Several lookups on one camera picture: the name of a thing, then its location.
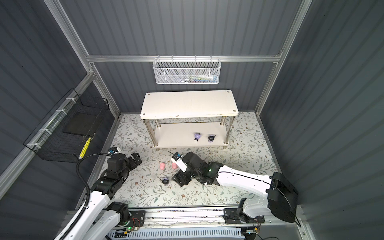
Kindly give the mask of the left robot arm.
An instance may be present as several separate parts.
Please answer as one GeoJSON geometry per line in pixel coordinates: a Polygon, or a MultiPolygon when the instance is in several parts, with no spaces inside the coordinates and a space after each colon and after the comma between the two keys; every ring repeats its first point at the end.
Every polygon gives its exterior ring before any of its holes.
{"type": "Polygon", "coordinates": [[[85,201],[68,224],[55,237],[56,240],[102,240],[116,226],[130,228],[133,218],[128,204],[114,200],[117,191],[127,180],[129,173],[142,164],[140,154],[115,152],[91,154],[81,158],[76,173],[86,189],[85,201]],[[109,157],[107,173],[90,187],[80,173],[80,165],[95,156],[109,157]]]}

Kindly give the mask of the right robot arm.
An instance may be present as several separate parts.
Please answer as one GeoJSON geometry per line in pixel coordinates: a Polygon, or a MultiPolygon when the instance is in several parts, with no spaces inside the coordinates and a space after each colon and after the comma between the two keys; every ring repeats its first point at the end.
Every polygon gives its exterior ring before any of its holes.
{"type": "Polygon", "coordinates": [[[204,186],[229,186],[259,196],[242,198],[234,213],[225,211],[224,219],[230,223],[262,224],[267,213],[286,223],[298,223],[299,192],[279,172],[271,176],[246,173],[221,163],[207,163],[193,152],[185,155],[175,152],[171,160],[180,169],[172,179],[181,187],[195,179],[204,186]]]}

